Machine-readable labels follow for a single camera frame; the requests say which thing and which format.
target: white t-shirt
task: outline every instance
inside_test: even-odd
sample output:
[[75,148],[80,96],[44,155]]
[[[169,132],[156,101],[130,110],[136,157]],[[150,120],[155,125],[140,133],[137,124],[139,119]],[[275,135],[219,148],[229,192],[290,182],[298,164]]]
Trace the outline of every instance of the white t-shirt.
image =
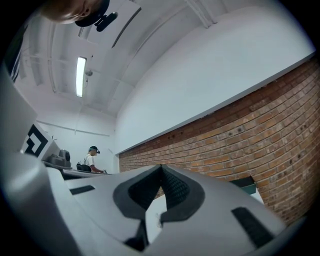
[[92,165],[95,165],[95,160],[94,160],[94,157],[90,154],[87,154],[84,158],[84,164],[86,166],[92,166]]

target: fluorescent light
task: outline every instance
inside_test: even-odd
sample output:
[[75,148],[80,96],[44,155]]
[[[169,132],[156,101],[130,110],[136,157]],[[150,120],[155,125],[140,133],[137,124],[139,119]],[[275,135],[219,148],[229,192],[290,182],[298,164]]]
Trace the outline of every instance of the fluorescent light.
[[84,74],[86,66],[86,58],[79,57],[76,63],[75,88],[76,95],[82,97],[84,95]]

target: brick wall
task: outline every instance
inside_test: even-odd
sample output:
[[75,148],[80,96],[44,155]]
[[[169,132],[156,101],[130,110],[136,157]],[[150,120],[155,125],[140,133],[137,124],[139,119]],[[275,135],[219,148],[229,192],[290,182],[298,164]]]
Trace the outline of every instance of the brick wall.
[[320,77],[315,58],[244,98],[119,156],[120,171],[171,164],[220,180],[252,176],[288,224],[320,181]]

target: black logo sign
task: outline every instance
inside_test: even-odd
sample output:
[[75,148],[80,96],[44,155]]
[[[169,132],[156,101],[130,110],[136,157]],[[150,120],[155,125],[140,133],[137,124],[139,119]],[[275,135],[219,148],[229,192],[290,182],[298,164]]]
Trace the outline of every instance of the black logo sign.
[[[30,138],[32,134],[34,134],[37,137],[37,139],[40,141],[40,145],[38,146],[37,149],[33,149],[36,141],[33,141]],[[45,148],[46,144],[48,143],[48,140],[45,138],[45,136],[42,135],[42,133],[37,129],[37,127],[34,124],[32,125],[31,129],[29,130],[28,136],[29,136],[29,139],[26,141],[26,143],[28,144],[28,147],[24,153],[31,154],[31,155],[38,157],[40,155],[40,153],[42,152],[42,150]]]

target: white ceiling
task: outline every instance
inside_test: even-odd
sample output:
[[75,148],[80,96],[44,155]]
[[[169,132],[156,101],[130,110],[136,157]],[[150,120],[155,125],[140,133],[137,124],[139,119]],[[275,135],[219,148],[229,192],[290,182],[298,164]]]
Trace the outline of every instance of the white ceiling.
[[[214,17],[263,0],[203,0]],[[117,36],[129,23],[112,48]],[[37,16],[25,33],[19,80],[31,90],[43,90],[71,101],[83,101],[98,111],[117,116],[145,72],[173,44],[203,23],[184,0],[111,0],[108,13],[118,18],[103,32],[95,27],[54,24]],[[76,96],[76,63],[87,58],[84,96]]]

